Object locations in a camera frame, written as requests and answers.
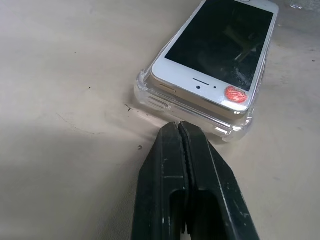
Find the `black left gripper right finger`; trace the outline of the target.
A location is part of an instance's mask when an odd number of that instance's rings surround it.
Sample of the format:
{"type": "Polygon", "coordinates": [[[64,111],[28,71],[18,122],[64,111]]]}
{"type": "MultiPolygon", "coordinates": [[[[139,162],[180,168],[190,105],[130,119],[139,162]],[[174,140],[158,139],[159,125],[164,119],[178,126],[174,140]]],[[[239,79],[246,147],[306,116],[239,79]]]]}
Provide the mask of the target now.
{"type": "Polygon", "coordinates": [[[260,240],[230,166],[198,126],[182,121],[178,129],[189,179],[191,240],[260,240]]]}

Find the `clear phone case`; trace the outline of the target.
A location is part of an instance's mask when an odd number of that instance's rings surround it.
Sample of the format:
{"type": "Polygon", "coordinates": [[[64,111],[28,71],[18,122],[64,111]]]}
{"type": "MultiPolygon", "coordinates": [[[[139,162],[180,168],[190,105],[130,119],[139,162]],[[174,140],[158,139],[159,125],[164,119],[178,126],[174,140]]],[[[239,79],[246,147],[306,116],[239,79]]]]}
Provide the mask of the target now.
{"type": "Polygon", "coordinates": [[[178,119],[180,121],[186,121],[191,124],[197,125],[201,127],[204,131],[220,137],[225,142],[238,140],[244,137],[247,134],[253,121],[255,104],[263,78],[260,82],[257,96],[254,98],[253,106],[250,107],[248,113],[243,118],[238,120],[232,120],[214,114],[212,111],[205,110],[204,108],[189,103],[164,90],[161,90],[151,82],[151,66],[160,56],[160,54],[163,52],[164,48],[169,44],[172,38],[160,50],[160,52],[150,63],[150,65],[138,74],[134,86],[134,95],[137,101],[140,104],[146,106],[147,108],[158,111],[163,116],[168,116],[171,118],[178,119]]]}

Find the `white smartphone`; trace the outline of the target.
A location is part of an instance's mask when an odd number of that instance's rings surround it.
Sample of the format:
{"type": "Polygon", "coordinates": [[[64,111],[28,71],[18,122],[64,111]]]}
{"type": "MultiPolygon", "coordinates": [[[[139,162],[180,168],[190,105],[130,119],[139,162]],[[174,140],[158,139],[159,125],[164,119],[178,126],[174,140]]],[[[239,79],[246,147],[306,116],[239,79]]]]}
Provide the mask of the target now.
{"type": "Polygon", "coordinates": [[[203,0],[151,65],[151,82],[242,119],[258,94],[278,13],[269,0],[203,0]]]}

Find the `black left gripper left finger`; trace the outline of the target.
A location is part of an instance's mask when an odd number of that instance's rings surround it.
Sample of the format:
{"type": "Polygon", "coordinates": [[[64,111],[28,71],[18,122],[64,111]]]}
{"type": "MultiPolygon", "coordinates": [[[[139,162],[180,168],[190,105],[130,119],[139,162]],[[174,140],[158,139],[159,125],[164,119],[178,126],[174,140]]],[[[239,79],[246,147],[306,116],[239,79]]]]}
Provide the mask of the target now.
{"type": "Polygon", "coordinates": [[[131,240],[180,240],[186,228],[189,179],[175,122],[163,126],[138,175],[131,240]]]}

